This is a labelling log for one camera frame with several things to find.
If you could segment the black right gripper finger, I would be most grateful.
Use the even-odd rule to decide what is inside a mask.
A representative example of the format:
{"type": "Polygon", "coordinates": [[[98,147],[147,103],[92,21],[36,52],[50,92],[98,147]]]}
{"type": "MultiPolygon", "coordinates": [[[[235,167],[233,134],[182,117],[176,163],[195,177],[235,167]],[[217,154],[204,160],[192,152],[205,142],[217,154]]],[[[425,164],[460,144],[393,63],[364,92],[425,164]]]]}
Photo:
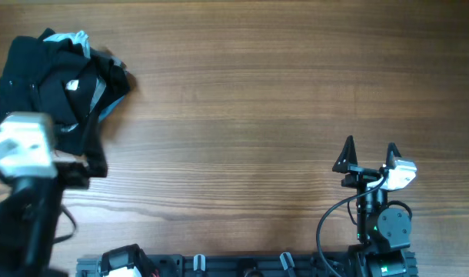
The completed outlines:
{"type": "Polygon", "coordinates": [[[401,157],[401,153],[399,152],[397,146],[395,145],[394,142],[390,142],[388,144],[388,150],[387,150],[385,165],[388,168],[394,168],[395,167],[394,158],[400,158],[400,157],[401,157]]]}
{"type": "Polygon", "coordinates": [[[349,135],[346,138],[341,154],[332,167],[333,172],[355,172],[358,167],[358,159],[354,145],[354,138],[349,135]]]}

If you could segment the black polo shirt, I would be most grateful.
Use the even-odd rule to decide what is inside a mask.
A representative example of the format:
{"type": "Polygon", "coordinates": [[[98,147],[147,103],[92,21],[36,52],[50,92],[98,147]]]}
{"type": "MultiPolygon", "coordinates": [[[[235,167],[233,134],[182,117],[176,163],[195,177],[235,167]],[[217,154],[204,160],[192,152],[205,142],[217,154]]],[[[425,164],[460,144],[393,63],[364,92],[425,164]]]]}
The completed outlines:
{"type": "Polygon", "coordinates": [[[46,45],[40,36],[18,36],[11,43],[0,77],[0,124],[13,112],[45,113],[54,122],[58,144],[56,125],[77,122],[64,93],[65,83],[77,77],[87,62],[78,60],[70,43],[46,45]]]}

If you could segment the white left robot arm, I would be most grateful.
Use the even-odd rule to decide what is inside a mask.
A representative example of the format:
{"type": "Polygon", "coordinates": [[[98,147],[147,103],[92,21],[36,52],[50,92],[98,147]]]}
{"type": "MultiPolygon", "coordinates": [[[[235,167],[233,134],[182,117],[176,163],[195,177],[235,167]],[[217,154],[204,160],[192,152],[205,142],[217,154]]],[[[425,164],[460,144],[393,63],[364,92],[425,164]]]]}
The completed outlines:
{"type": "Polygon", "coordinates": [[[65,276],[49,265],[53,246],[71,234],[56,236],[66,189],[86,189],[104,178],[108,165],[100,138],[85,143],[83,162],[59,161],[53,134],[42,127],[0,127],[0,181],[11,187],[0,202],[0,276],[65,276]]]}

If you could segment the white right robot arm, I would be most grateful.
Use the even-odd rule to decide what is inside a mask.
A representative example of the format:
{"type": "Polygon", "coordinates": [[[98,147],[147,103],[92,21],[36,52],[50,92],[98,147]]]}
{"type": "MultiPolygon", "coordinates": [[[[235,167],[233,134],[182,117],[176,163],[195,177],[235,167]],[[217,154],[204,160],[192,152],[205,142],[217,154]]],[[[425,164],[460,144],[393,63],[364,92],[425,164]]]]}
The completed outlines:
{"type": "Polygon", "coordinates": [[[417,166],[404,159],[391,142],[385,163],[379,169],[359,166],[354,139],[346,138],[333,172],[341,173],[341,185],[355,189],[358,244],[332,261],[341,276],[411,276],[411,259],[405,250],[411,246],[412,211],[405,203],[390,200],[388,194],[409,185],[417,166]]]}

